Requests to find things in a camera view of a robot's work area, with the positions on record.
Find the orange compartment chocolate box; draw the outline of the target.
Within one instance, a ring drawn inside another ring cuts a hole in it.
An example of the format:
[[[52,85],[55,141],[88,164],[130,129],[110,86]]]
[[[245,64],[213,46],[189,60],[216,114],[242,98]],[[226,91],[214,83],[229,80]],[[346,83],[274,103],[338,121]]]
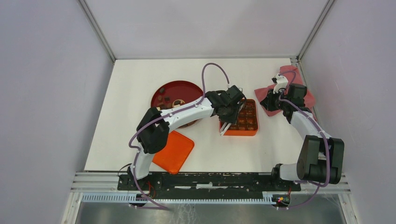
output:
[[[247,99],[240,110],[237,123],[230,126],[220,122],[221,136],[255,136],[259,129],[257,106],[253,99]]]

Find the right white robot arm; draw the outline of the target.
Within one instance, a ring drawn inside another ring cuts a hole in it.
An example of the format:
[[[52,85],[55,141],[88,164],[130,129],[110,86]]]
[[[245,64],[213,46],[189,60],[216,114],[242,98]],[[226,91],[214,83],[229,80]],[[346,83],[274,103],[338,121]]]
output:
[[[282,111],[303,139],[296,163],[277,164],[272,170],[270,185],[284,189],[289,181],[310,182],[320,187],[338,184],[342,177],[344,141],[333,138],[319,126],[311,110],[305,106],[307,87],[291,84],[288,88],[269,89],[260,102],[269,112]]]

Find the metal serving tongs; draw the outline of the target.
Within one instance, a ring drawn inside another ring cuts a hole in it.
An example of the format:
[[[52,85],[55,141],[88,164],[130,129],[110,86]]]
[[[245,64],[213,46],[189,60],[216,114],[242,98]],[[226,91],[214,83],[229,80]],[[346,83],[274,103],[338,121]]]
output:
[[[238,124],[240,111],[245,107],[246,98],[243,97],[238,103],[231,106],[231,113],[221,117],[220,122],[223,124],[219,130],[221,136],[224,136],[232,125]]]

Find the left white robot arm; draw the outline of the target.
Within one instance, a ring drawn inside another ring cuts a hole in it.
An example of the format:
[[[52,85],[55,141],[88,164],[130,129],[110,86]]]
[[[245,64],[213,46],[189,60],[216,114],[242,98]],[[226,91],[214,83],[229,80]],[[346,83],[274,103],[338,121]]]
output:
[[[226,91],[208,91],[195,101],[177,108],[149,108],[129,141],[129,147],[137,150],[130,166],[130,186],[135,190],[146,186],[152,160],[156,153],[165,148],[169,133],[192,121],[213,116],[225,125],[236,124],[246,100],[243,92],[233,85]]]

